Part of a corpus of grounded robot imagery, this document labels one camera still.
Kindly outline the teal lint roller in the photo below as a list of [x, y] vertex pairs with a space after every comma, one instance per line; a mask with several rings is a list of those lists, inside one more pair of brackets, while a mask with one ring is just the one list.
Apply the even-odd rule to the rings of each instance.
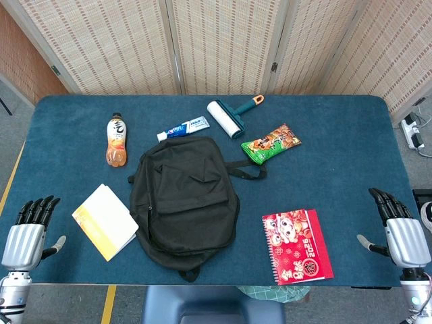
[[263, 95], [257, 95], [245, 104], [234, 109], [223, 101], [217, 99], [207, 105], [207, 111], [215, 121], [223, 128], [225, 133], [232, 139], [239, 138], [244, 134], [244, 122], [241, 115], [252, 108], [260, 105], [265, 100]]

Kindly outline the green orange snack bag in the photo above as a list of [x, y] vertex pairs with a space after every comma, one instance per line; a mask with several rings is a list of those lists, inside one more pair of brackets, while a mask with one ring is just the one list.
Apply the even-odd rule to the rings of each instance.
[[242, 150], [256, 164], [262, 165], [270, 158], [302, 144], [287, 124], [282, 124], [262, 138], [241, 144]]

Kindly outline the blue felt table cover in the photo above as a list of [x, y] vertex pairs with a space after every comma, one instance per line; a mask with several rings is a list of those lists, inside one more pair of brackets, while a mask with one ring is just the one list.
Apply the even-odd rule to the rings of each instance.
[[[106, 184], [128, 203], [128, 178], [157, 134], [207, 115], [210, 96], [49, 96], [37, 104], [26, 144], [2, 214], [1, 257], [10, 227], [29, 200], [60, 198], [47, 230], [46, 245], [66, 236], [63, 248], [31, 272], [36, 283], [182, 285], [177, 272], [146, 255], [137, 240], [106, 261], [72, 213]], [[121, 113], [127, 126], [127, 161], [106, 161], [107, 124]], [[374, 96], [270, 95], [242, 116], [243, 137], [232, 140], [216, 123], [201, 132], [211, 137], [226, 161], [245, 155], [241, 143], [287, 124], [302, 144], [266, 162], [263, 180], [233, 178], [240, 199], [236, 238], [207, 261], [196, 280], [209, 286], [268, 286], [274, 282], [262, 217], [282, 211], [318, 213], [334, 278], [328, 286], [396, 287], [401, 270], [369, 252], [358, 234], [385, 244], [385, 232], [370, 188], [378, 188], [418, 211], [385, 101]]]

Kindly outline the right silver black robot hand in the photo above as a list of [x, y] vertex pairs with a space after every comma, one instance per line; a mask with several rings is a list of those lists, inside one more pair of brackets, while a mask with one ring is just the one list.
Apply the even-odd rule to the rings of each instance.
[[391, 194], [377, 188], [370, 188], [369, 194], [377, 205], [387, 245], [376, 245], [359, 234], [356, 237], [360, 244], [371, 252], [391, 258], [401, 268], [424, 268], [431, 263], [432, 256], [419, 220]]

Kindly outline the black box on floor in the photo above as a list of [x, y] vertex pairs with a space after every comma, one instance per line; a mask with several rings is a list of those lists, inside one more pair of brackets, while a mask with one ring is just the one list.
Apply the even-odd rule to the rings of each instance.
[[412, 193], [419, 212], [425, 203], [432, 202], [432, 189], [413, 189]]

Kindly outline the orange drink bottle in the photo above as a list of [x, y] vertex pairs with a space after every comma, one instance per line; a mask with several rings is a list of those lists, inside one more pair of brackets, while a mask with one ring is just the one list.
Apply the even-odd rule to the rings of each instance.
[[106, 161], [112, 167], [122, 167], [127, 161], [127, 126], [121, 113], [115, 112], [107, 124]]

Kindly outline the black backpack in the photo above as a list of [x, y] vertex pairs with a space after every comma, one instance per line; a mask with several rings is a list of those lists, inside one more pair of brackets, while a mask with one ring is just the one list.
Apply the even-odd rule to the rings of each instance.
[[251, 159], [226, 162], [210, 137], [164, 140], [145, 152], [134, 175], [130, 214], [151, 260], [194, 282], [201, 266], [236, 237], [240, 199], [230, 178], [261, 180], [243, 169]]

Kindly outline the white power strip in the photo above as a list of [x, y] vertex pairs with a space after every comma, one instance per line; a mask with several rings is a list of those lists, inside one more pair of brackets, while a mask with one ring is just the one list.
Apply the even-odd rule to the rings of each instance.
[[410, 149], [423, 149], [425, 147], [424, 141], [419, 132], [419, 127], [416, 123], [414, 113], [409, 113], [401, 122], [401, 127], [405, 135], [408, 148]]

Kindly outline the green checkered cloth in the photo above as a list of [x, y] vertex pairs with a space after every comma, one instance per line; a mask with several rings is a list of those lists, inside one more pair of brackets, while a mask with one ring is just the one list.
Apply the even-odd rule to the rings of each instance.
[[301, 301], [311, 290], [310, 286], [237, 286], [237, 288], [250, 298], [283, 304]]

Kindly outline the white yellow booklet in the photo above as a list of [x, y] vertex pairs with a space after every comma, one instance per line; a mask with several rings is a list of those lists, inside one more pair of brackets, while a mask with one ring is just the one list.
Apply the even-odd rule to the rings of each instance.
[[138, 230], [129, 209], [105, 184], [101, 184], [72, 217], [106, 261], [127, 246]]

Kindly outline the red spiral calendar notebook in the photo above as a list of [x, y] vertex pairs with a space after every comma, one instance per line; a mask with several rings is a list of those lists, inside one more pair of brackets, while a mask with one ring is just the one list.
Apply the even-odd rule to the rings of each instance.
[[334, 278], [314, 209], [265, 215], [262, 222], [277, 285]]

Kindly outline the blue chair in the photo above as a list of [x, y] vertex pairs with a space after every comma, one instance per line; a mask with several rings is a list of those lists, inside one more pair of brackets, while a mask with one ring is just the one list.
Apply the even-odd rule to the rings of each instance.
[[141, 324], [286, 324], [284, 306], [234, 286], [149, 286]]

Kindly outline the woven folding screen panel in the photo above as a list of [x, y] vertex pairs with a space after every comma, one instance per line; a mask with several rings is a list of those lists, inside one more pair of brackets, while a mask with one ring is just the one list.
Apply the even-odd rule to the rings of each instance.
[[432, 83], [432, 0], [365, 0], [320, 90], [382, 98], [392, 117]]
[[319, 85], [364, 0], [288, 0], [268, 90], [309, 95]]
[[185, 95], [267, 92], [289, 0], [165, 0]]
[[165, 0], [0, 0], [72, 94], [179, 95]]

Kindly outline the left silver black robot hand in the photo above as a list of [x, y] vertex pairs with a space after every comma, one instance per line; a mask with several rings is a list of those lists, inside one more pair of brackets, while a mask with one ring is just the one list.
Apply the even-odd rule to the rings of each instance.
[[60, 200], [50, 195], [22, 206], [9, 230], [1, 260], [8, 271], [31, 271], [63, 248], [66, 236], [60, 236], [51, 247], [44, 247], [51, 216]]

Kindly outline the blue white toothpaste tube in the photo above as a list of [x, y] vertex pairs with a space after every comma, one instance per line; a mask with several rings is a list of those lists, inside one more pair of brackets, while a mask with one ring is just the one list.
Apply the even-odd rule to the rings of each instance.
[[200, 116], [157, 134], [157, 140], [161, 142], [168, 138], [183, 137], [209, 127], [207, 119], [204, 116]]

